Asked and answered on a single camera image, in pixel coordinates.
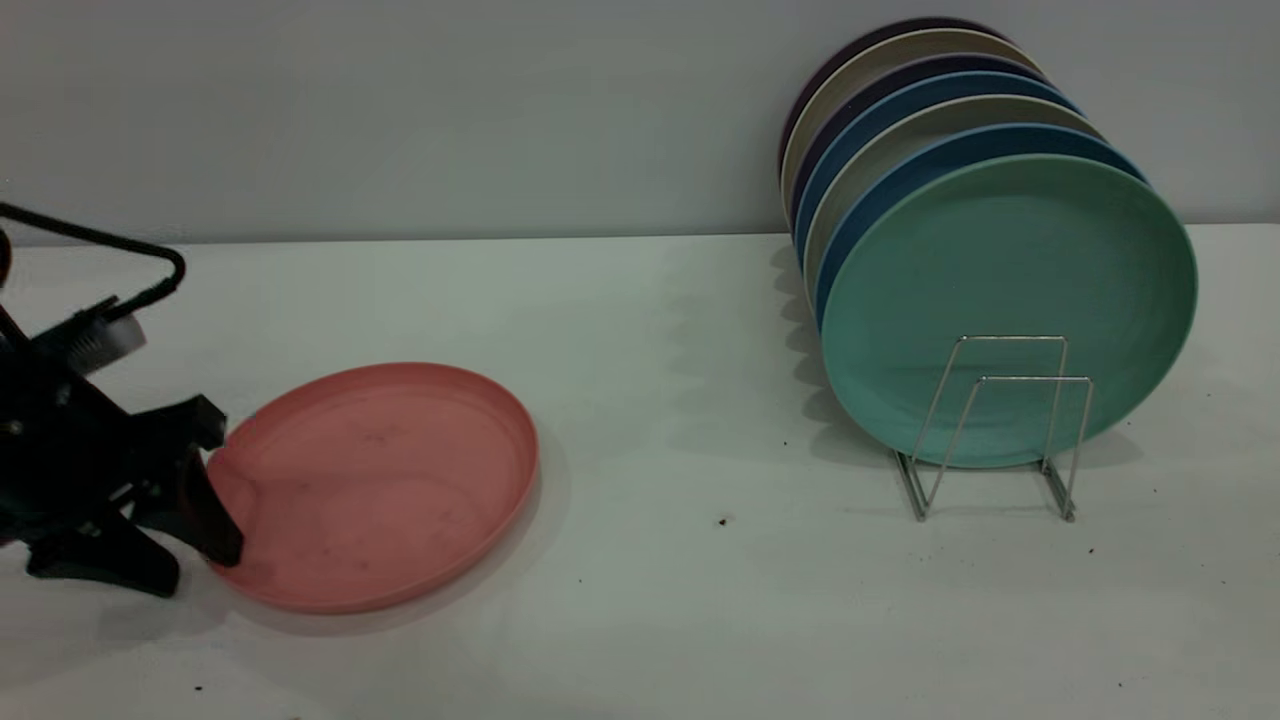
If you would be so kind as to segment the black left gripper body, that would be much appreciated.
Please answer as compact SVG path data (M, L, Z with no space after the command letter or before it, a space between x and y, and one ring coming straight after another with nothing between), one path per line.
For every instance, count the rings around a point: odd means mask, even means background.
M145 345L138 325L3 327L3 543L33 543L132 500L131 416L88 377Z

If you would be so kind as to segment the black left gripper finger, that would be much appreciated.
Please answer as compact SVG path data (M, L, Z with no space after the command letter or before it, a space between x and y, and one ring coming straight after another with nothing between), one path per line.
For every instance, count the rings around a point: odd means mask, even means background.
M120 515L87 521L28 544L26 573L40 579L97 582L170 598L177 592L177 559Z
M170 536L216 565L242 560L244 537L209 478L202 452L220 448L227 415L197 395L131 416L134 484L132 521Z

